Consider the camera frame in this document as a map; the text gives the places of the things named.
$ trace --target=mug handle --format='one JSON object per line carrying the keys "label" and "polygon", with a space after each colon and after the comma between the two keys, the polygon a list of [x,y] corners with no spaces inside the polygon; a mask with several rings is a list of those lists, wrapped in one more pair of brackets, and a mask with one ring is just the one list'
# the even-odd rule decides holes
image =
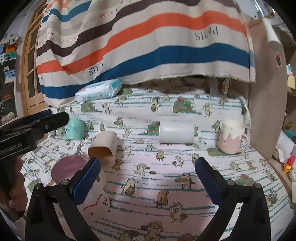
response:
{"label": "mug handle", "polygon": [[245,137],[247,139],[247,146],[244,150],[238,149],[237,152],[239,152],[239,153],[244,153],[250,146],[250,136],[247,134],[242,134],[242,137]]}

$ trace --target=wet wipes package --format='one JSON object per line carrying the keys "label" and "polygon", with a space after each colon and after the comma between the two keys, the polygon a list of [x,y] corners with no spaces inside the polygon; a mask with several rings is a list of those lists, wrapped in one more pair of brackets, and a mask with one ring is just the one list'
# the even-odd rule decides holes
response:
{"label": "wet wipes package", "polygon": [[86,100],[107,99],[114,97],[121,89],[122,83],[119,79],[106,80],[94,83],[82,88],[75,94],[78,102]]}

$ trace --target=teal mug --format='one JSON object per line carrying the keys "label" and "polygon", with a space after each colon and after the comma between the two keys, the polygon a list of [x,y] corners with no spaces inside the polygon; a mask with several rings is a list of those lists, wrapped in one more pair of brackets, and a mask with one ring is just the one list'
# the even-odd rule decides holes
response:
{"label": "teal mug", "polygon": [[70,140],[84,138],[84,122],[78,119],[70,119],[65,130],[65,137]]}

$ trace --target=brown stripe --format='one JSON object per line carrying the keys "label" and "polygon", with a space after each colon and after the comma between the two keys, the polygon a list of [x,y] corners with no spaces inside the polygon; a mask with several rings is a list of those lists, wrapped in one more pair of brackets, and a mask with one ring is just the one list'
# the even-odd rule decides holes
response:
{"label": "brown stripe", "polygon": [[[118,13],[116,14],[116,17],[112,21],[96,26],[94,28],[88,29],[82,32],[81,34],[79,34],[76,43],[70,47],[62,48],[59,45],[53,43],[51,40],[47,40],[44,45],[42,45],[40,48],[37,49],[37,56],[40,56],[43,53],[45,53],[47,50],[51,49],[54,54],[59,55],[61,57],[66,57],[70,55],[75,48],[81,46],[82,44],[85,44],[93,39],[96,39],[98,37],[101,37],[109,33],[113,25],[121,18],[136,12],[142,11],[154,3],[159,3],[164,1],[167,1],[167,0],[147,0],[147,1],[144,0],[144,1],[136,2],[126,7],[123,7],[121,10],[118,11]],[[199,4],[201,0],[173,0],[173,1],[178,3],[183,3],[187,6],[196,6]],[[222,3],[227,7],[234,7],[237,9],[237,5],[233,2],[233,0],[216,0],[216,1]]]}

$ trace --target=wall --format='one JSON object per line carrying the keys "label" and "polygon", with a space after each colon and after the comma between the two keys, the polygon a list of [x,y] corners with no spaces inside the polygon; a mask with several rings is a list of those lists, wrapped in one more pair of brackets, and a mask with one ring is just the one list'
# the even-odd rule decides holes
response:
{"label": "wall", "polygon": [[255,8],[255,4],[253,3],[252,0],[235,0],[242,11],[245,14],[248,14],[251,17],[258,16],[257,14],[257,9]]}
{"label": "wall", "polygon": [[17,115],[19,117],[24,116],[23,109],[23,101],[22,101],[22,92],[21,92],[21,56],[22,49],[24,46],[24,39],[27,33],[27,29],[29,27],[31,18],[33,16],[34,11],[44,0],[33,0],[27,7],[21,11],[15,20],[11,23],[6,33],[15,34],[18,33],[21,35],[17,46],[17,60],[15,65],[15,73],[16,73],[16,86],[15,86],[15,105],[17,109]]}

